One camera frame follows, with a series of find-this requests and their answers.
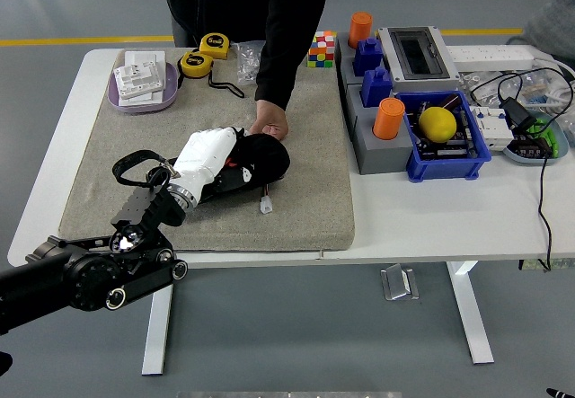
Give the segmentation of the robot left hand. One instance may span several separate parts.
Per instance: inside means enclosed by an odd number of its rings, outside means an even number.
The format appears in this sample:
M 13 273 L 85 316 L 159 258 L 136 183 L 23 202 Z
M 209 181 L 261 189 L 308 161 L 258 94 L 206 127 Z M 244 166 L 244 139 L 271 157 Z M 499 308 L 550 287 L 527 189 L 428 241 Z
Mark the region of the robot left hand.
M 194 132 L 176 159 L 172 190 L 184 190 L 198 199 L 203 187 L 223 169 L 236 142 L 247 134 L 243 128 L 213 128 Z

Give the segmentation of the person's left hand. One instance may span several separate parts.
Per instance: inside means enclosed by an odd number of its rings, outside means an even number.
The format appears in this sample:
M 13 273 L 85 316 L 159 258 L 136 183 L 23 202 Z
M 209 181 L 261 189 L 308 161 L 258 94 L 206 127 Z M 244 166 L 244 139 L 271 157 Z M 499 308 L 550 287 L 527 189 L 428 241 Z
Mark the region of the person's left hand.
M 256 119 L 249 128 L 251 134 L 268 134 L 282 141 L 288 134 L 285 111 L 265 100 L 256 101 Z

